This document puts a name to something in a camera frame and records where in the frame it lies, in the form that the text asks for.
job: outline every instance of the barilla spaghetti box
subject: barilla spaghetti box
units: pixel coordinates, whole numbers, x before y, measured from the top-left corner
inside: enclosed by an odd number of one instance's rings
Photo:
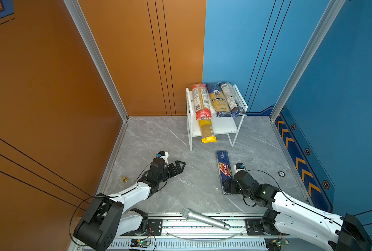
[[[217,151],[219,179],[223,194],[231,194],[230,181],[233,180],[228,151]]]

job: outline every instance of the marble tile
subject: marble tile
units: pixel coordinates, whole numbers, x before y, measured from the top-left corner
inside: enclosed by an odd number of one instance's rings
[[[231,165],[243,162],[247,169],[265,171],[285,192],[306,201],[268,117],[246,117],[234,147],[229,144],[226,134],[217,135],[217,141],[204,144],[200,137],[195,137],[193,151],[190,151],[186,117],[130,117],[104,193],[118,192],[131,186],[131,181],[159,151],[167,151],[169,163],[175,160],[186,162],[184,172],[169,179],[163,190],[134,207],[147,213],[179,213],[185,207],[207,213],[265,212],[265,208],[246,206],[241,195],[221,193],[217,150],[228,150]],[[281,170],[286,173],[284,178],[278,175]],[[268,175],[250,173],[260,183],[276,186]],[[129,182],[122,181],[123,175],[129,178]]]

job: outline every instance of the yellow pasta package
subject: yellow pasta package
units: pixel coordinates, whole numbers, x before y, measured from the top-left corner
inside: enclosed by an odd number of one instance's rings
[[[211,119],[199,120],[200,130],[201,130],[201,141],[203,143],[216,142],[217,137],[214,136],[213,126]]]
[[[217,83],[208,83],[207,89],[210,94],[211,102],[217,113],[217,117],[231,117],[231,110],[228,102],[222,93],[221,87]]]

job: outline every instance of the microphone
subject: microphone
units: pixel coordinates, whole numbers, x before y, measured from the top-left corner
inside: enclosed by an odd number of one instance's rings
[[[206,223],[210,226],[221,228],[221,229],[229,230],[229,227],[230,227],[229,224],[227,224],[223,221],[216,220],[214,218],[196,213],[193,210],[191,210],[190,208],[184,208],[182,216],[183,216],[183,218],[200,221],[202,223]]]

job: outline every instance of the chevron pattern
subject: chevron pattern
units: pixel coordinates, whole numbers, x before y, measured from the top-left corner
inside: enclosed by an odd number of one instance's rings
[[[321,182],[317,180],[313,170],[311,169],[308,161],[296,142],[296,139],[289,129],[288,124],[280,113],[275,120],[275,125],[278,128],[278,132],[291,156],[292,160],[296,163],[296,169],[304,183],[306,190],[309,193],[314,206],[324,211],[331,211],[332,205],[329,202],[327,195],[325,194]]]

